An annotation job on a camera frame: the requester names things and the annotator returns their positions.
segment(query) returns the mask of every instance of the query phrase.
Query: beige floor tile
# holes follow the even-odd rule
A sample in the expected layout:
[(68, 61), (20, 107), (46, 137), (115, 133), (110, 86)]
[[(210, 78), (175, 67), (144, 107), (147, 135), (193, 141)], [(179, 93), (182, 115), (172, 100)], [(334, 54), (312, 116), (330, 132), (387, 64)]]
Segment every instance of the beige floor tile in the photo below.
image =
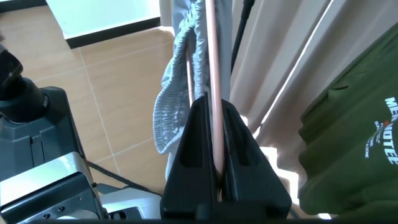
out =
[[(113, 156), (108, 157), (100, 162), (97, 162), (96, 164), (106, 170), (109, 170), (111, 172), (114, 172), (115, 174), (118, 174), (118, 169), (116, 168), (116, 164), (114, 163)], [(122, 187), (123, 186), (122, 182), (119, 182), (118, 180), (115, 180), (112, 177), (108, 177), (107, 175), (104, 175), (93, 168), (90, 168), (90, 171), (91, 171), (94, 181), (97, 184), (99, 184), (99, 183), (108, 184), (113, 187)]]
[(84, 68), (37, 81), (36, 85), (56, 86), (67, 92), (73, 119), (88, 160), (95, 162), (111, 155)]
[(24, 66), (24, 76), (37, 80), (83, 66), (71, 50), (47, 6), (1, 14), (2, 42)]
[(156, 28), (84, 46), (81, 48), (81, 54), (85, 64), (92, 65), (109, 58), (168, 43), (173, 39), (170, 32)]
[(163, 193), (168, 155), (160, 155), (154, 140), (115, 155), (121, 176), (157, 193)]
[(150, 139), (152, 114), (172, 44), (87, 67), (114, 153)]

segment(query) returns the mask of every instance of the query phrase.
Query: gray fabric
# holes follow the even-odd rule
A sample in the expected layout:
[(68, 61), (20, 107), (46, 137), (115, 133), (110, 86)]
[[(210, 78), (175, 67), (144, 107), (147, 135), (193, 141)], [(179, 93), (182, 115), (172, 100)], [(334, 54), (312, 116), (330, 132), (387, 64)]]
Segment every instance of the gray fabric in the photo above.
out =
[[(215, 0), (221, 96), (229, 100), (232, 51), (232, 1)], [(185, 46), (188, 43), (193, 67), (195, 99), (210, 91), (208, 44), (204, 0), (174, 0), (172, 24), (174, 54), (162, 78), (162, 90), (154, 107), (154, 139), (159, 153), (169, 153), (166, 179), (189, 114)]]

